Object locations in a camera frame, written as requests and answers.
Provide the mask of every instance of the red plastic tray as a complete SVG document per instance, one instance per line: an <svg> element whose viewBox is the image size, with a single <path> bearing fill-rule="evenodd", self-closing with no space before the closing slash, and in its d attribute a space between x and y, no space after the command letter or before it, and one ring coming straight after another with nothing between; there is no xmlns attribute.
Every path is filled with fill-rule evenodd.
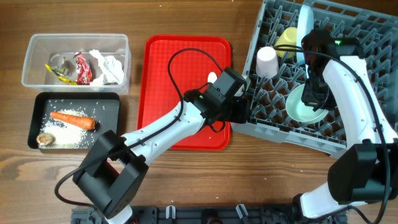
<svg viewBox="0 0 398 224"><path fill-rule="evenodd" d="M161 118L179 102L177 92L167 73L167 63L175 52L189 47L208 52L222 68L231 66L231 46L221 37L187 35L151 37L145 46L137 129ZM217 76L221 74L210 58L194 51L182 52L176 56L171 65L171 72L182 94L205 84L210 72L215 72ZM221 122L214 124L216 129L220 129L221 126ZM230 138L229 123L226 123L224 130L219 133L204 127L195 135L179 141L171 149L216 151L227 146Z"/></svg>

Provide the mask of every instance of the white tissue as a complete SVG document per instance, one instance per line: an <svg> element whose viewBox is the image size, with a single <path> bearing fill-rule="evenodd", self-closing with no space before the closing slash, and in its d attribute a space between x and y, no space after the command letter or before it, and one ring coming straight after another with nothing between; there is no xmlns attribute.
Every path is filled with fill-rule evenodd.
<svg viewBox="0 0 398 224"><path fill-rule="evenodd" d="M98 59L98 66L102 71L102 74L95 78L90 85L101 86L107 83L120 84L123 82L124 72L120 61L113 56L103 57L98 50L91 50L90 54Z"/></svg>

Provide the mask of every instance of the dish rack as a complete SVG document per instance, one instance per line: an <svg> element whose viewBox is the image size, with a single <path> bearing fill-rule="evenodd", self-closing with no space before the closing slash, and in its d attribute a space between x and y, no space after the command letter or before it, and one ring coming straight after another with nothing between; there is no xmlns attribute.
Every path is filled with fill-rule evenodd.
<svg viewBox="0 0 398 224"><path fill-rule="evenodd" d="M324 0L304 0L312 8L314 29L327 29L333 37L357 37L364 49L368 77L390 125L398 130L398 17ZM243 74L251 84L245 97L251 100L246 124L232 124L234 131L278 143L310 147L339 158L346 148L344 124L338 108L314 124L294 121L285 101L306 79L304 65L292 58L279 58L279 72L272 79L256 75L256 55L261 47L273 46L288 27L296 27L302 4L264 1L257 16Z"/></svg>

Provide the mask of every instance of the white cup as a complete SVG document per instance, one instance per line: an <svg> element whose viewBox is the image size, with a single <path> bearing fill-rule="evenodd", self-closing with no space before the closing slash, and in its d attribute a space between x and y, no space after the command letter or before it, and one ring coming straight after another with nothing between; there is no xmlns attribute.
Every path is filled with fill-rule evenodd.
<svg viewBox="0 0 398 224"><path fill-rule="evenodd" d="M263 47L257 52L256 73L259 77L272 78L278 74L279 65L276 51Z"/></svg>

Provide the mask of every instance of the wooden table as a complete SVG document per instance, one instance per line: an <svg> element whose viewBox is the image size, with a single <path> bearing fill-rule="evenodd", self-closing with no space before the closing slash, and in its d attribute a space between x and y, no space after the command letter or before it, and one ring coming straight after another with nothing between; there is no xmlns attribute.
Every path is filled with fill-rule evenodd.
<svg viewBox="0 0 398 224"><path fill-rule="evenodd" d="M144 44L150 36L222 36L233 46L235 69L242 71L261 5L258 0L5 2L0 4L0 223L69 223L74 206L59 201L53 188L84 158L83 154L42 154L27 146L37 92L21 85L21 73L33 34L123 33L129 37L133 59L130 94L121 97L124 133L135 130ZM393 0L348 4L388 14L397 14L398 7ZM289 202L294 195L324 183L334 161L305 147L233 133L229 146L220 152L167 151L161 155L150 167L132 205ZM72 200L84 198L71 180L61 193ZM378 208L379 204L361 207L372 220ZM349 214L349 220L363 223L354 213ZM396 220L398 200L389 203L384 223Z"/></svg>

